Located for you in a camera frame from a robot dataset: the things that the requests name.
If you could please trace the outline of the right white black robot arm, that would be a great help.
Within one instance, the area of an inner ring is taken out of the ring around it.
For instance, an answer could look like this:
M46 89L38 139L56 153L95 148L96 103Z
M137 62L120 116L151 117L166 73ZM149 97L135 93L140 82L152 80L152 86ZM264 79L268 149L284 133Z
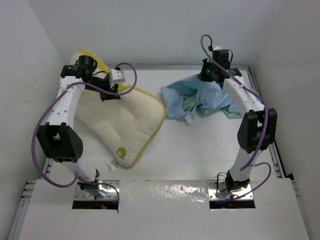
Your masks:
M251 171L258 156L274 143L278 114L246 85L237 68L231 68L231 50L210 45L205 54L207 58L203 60L199 80L219 84L242 115L237 132L239 151L224 181L225 191L230 193L250 183Z

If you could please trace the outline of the green and blue satin pillowcase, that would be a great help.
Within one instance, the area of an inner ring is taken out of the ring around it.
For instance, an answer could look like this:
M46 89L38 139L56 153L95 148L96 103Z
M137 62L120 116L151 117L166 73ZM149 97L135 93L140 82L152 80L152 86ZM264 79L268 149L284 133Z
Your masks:
M167 118L191 124L196 112L207 117L222 111L229 119L242 114L232 98L216 82L205 82L191 75L160 88Z

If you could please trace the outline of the cream pillow with yellow edge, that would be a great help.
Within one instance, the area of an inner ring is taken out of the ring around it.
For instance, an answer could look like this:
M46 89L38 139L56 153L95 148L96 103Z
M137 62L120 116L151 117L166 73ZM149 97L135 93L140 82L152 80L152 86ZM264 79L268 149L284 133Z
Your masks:
M123 167L133 166L161 129L167 116L159 98L130 84L120 83L119 99L102 101L100 93L85 89L75 116L109 147Z

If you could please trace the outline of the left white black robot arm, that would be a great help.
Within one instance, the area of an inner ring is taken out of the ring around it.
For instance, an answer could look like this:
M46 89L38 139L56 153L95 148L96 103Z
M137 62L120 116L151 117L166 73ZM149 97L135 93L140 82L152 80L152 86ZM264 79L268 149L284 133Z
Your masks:
M62 68L57 97L34 129L31 156L36 169L40 171L35 153L35 143L38 142L44 155L69 169L75 181L96 185L99 171L82 159L84 144L74 130L77 106L86 90L96 93L101 102L121 99L118 85L111 84L110 73L99 67L98 59L80 53Z

